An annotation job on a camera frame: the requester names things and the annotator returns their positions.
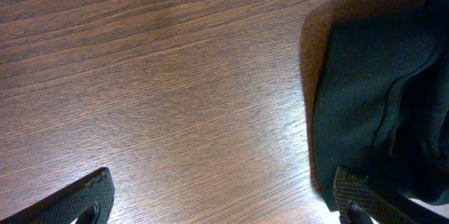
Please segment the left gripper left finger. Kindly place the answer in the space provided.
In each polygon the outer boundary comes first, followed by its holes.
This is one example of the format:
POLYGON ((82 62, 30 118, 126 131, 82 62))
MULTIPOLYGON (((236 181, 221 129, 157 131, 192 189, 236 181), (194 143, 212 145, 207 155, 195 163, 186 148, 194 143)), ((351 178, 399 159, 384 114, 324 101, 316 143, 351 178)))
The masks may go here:
POLYGON ((111 173, 108 168, 101 167, 1 222, 107 224, 114 193, 111 173))

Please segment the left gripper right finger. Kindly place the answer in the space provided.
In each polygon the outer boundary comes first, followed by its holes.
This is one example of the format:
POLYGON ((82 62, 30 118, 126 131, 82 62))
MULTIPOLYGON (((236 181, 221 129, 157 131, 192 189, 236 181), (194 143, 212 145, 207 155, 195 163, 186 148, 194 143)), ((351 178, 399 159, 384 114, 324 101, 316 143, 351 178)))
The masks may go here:
POLYGON ((448 219, 384 186, 371 183, 344 166, 337 168, 333 195, 343 224, 448 224, 448 219))

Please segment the black t-shirt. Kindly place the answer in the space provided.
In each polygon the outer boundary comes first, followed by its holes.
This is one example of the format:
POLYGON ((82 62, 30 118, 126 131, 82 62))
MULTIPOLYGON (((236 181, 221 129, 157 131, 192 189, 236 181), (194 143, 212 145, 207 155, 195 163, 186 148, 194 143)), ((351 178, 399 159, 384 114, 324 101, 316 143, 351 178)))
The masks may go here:
POLYGON ((331 211, 339 166, 409 198, 448 203, 448 0, 332 26, 312 144, 331 211))

